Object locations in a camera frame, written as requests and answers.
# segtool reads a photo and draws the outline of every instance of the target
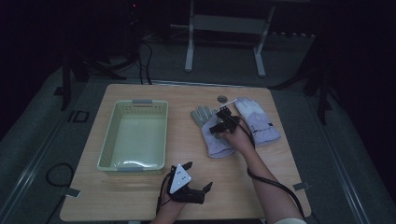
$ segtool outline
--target white glove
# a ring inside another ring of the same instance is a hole
[[[263,145],[280,137],[279,132],[256,101],[240,97],[236,98],[234,103],[253,133],[256,145]]]

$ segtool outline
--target black cable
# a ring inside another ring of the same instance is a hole
[[[274,180],[270,180],[270,179],[267,179],[267,178],[264,178],[264,177],[256,176],[256,175],[254,175],[253,173],[251,173],[250,170],[249,170],[248,168],[247,168],[247,174],[248,174],[251,178],[253,178],[253,179],[259,180],[259,181],[261,181],[261,182],[263,182],[263,183],[270,184],[270,185],[273,185],[273,186],[275,186],[275,187],[278,187],[278,188],[280,188],[280,189],[285,190],[285,191],[290,195],[290,197],[294,200],[294,202],[296,203],[297,208],[298,208],[300,214],[301,214],[301,215],[303,216],[303,218],[305,219],[303,207],[301,206],[300,201],[298,200],[297,196],[293,193],[293,191],[291,191],[290,189],[288,189],[288,187],[286,187],[286,186],[282,185],[281,183],[276,182],[276,181],[274,181]]]
[[[149,49],[149,56],[148,56],[148,62],[146,65],[142,64],[142,58],[140,54],[138,55],[138,60],[139,60],[139,76],[140,76],[140,84],[143,85],[143,72],[146,73],[146,80],[148,81],[149,85],[152,85],[151,78],[149,76],[149,62],[151,61],[151,55],[152,55],[152,48],[144,41],[142,41],[142,44],[147,46]]]
[[[51,175],[51,172],[53,172],[56,168],[61,167],[61,166],[65,166],[65,167],[68,168],[68,170],[69,170],[69,172],[70,172],[70,177],[69,177],[69,179],[68,179],[65,183],[56,183],[56,182],[54,182],[54,181],[52,181],[52,180],[50,179],[50,175]],[[46,180],[47,180],[47,182],[48,182],[51,186],[53,186],[53,187],[67,187],[67,188],[68,188],[68,187],[70,187],[70,185],[71,185],[71,183],[72,183],[74,173],[75,173],[75,172],[74,172],[74,169],[73,169],[73,167],[72,167],[70,164],[65,163],[65,162],[61,162],[61,163],[58,163],[58,164],[52,166],[52,167],[47,171],[47,173],[46,173]],[[51,212],[49,218],[47,219],[46,223],[50,223],[50,220],[52,219],[53,215],[54,215],[55,212],[58,210],[58,208],[61,206],[61,204],[62,204],[62,202],[64,201],[65,197],[66,197],[66,196],[62,196],[61,200],[59,200],[59,202],[56,204],[55,208],[52,210],[52,212]]]
[[[172,201],[172,199],[168,199],[168,201],[162,203],[161,206],[166,205],[166,204],[169,203],[170,201]]]
[[[314,218],[314,220],[315,220],[318,224],[320,224],[320,221],[319,221],[319,219],[317,218],[317,215],[315,215],[315,213],[311,212],[311,216]]]
[[[169,176],[171,176],[171,173],[167,174],[165,176],[165,178],[163,179],[163,182],[161,183],[160,196],[158,196],[157,208],[155,210],[155,214],[158,214],[158,212],[160,211],[161,206],[163,206],[163,204],[161,204],[161,201],[163,200],[163,187],[165,185],[166,180],[169,178]]]
[[[146,64],[146,79],[148,80],[148,84],[152,85],[151,78],[149,77],[149,62],[151,61],[151,55],[152,55],[152,48],[149,46],[148,43],[145,41],[142,41],[142,44],[147,46],[149,49],[149,56],[148,56],[148,62]]]
[[[244,131],[244,133],[245,133],[245,134],[247,135],[247,137],[249,138],[250,143],[251,143],[251,144],[253,145],[253,147],[255,148],[255,143],[254,143],[253,134],[252,134],[252,132],[250,131],[250,129],[247,128],[247,130],[246,130],[239,122],[237,122],[237,120],[233,119],[233,117],[231,117],[231,116],[227,116],[227,117],[228,117],[229,119],[231,119],[235,124],[237,124],[237,125]],[[264,177],[260,177],[260,176],[254,175],[253,173],[250,172],[250,170],[249,170],[248,168],[247,168],[247,174],[248,174],[251,178],[253,178],[253,179],[259,180],[259,181],[261,181],[261,182],[263,182],[263,183],[266,183],[266,184],[269,184],[269,185],[272,185],[272,186],[275,186],[275,187],[278,187],[278,188],[280,188],[280,189],[285,190],[285,191],[289,194],[289,196],[294,200],[294,202],[296,203],[297,208],[298,208],[300,214],[302,215],[303,219],[305,220],[304,210],[303,210],[303,208],[302,208],[302,206],[301,206],[300,201],[298,200],[297,196],[293,193],[293,191],[291,191],[290,189],[288,189],[286,186],[282,185],[282,184],[279,183],[279,182],[276,182],[276,181],[274,181],[274,180],[270,180],[270,179],[267,179],[267,178],[264,178]]]

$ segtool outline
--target gripper camera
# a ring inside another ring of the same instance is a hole
[[[231,111],[227,106],[221,107],[216,116],[221,119],[221,122],[209,128],[211,133],[224,133],[227,129],[230,130],[230,133],[235,131],[239,123],[239,117],[231,116]]]
[[[200,203],[203,204],[205,201],[205,195],[212,188],[213,182],[207,184],[202,190],[190,189],[189,183],[191,177],[187,173],[187,170],[192,167],[192,161],[187,162],[184,165],[178,165],[171,167],[171,172],[166,175],[161,186],[160,197],[157,202],[157,213],[160,210],[163,194],[163,186],[167,178],[169,178],[166,193],[169,195],[172,201],[178,203]]]

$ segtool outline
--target light green basket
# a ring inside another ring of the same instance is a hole
[[[117,101],[97,168],[142,174],[161,170],[167,118],[168,102],[164,100]]]

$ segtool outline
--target table leg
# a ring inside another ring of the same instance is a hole
[[[257,47],[253,48],[254,58],[256,60],[257,72],[259,77],[265,77],[264,64],[262,62],[262,47],[264,46],[265,37],[267,37],[268,35],[268,29],[270,28],[271,19],[274,16],[274,12],[275,12],[275,7],[271,7],[268,13],[267,21],[262,28],[260,43]]]
[[[184,70],[192,70],[192,60],[194,57],[194,0],[190,0],[190,26],[189,26],[189,46],[187,48],[186,65]]]

